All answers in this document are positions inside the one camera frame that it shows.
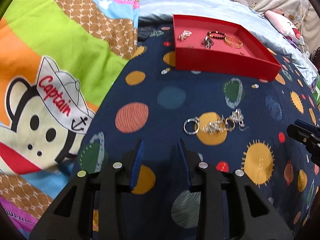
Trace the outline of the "pink white plush toy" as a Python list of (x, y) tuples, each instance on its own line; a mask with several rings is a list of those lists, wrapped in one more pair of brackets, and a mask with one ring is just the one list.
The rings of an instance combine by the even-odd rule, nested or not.
[(299, 30), (288, 18), (270, 10), (265, 11), (264, 16), (273, 27), (292, 44), (296, 46), (302, 44), (301, 41), (303, 41), (303, 38)]

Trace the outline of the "light blue pillow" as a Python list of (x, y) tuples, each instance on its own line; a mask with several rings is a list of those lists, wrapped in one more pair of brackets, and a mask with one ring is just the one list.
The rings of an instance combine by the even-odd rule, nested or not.
[(263, 45), (293, 60), (306, 84), (313, 88), (319, 81), (316, 68), (279, 31), (253, 9), (230, 0), (139, 0), (139, 25), (171, 22), (174, 15), (201, 16), (242, 25)]

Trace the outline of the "crystal rhinestone brooch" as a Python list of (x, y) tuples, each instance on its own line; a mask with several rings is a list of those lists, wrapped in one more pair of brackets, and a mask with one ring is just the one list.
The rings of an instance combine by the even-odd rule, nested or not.
[(225, 123), (223, 119), (210, 121), (202, 130), (207, 134), (223, 133), (225, 131)]

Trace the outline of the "navy planet print cloth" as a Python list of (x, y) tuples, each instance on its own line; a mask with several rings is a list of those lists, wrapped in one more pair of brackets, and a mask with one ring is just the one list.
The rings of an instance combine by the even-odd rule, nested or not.
[(134, 193), (123, 194), (127, 236), (195, 239), (201, 195), (189, 190), (182, 139), (209, 169), (248, 175), (291, 235), (298, 235), (319, 194), (319, 168), (286, 132), (298, 119), (319, 124), (300, 72), (280, 54), (275, 58), (282, 67), (272, 82), (178, 71), (168, 64), (174, 54), (173, 26), (143, 28), (141, 34), (145, 52), (128, 62), (104, 98), (74, 172), (94, 172), (99, 142), (112, 162), (142, 139), (138, 184)]

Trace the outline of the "colourful monkey cartoon blanket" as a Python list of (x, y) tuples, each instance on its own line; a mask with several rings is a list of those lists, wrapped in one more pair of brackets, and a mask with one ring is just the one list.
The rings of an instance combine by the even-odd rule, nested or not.
[(1, 0), (1, 239), (27, 239), (137, 50), (138, 0)]

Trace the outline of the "gold braided bangle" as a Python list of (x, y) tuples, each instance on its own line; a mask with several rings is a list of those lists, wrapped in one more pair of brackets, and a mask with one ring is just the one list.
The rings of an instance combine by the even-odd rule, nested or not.
[(235, 37), (225, 36), (224, 42), (228, 46), (235, 47), (236, 49), (241, 49), (243, 47), (243, 42)]

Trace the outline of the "red shallow tray box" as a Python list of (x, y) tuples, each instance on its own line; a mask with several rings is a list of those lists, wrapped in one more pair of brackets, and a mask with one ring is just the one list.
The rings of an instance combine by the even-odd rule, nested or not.
[[(243, 26), (200, 16), (174, 15), (175, 68), (240, 75), (273, 81), (281, 64)], [(230, 47), (225, 36), (243, 42), (241, 49)]]

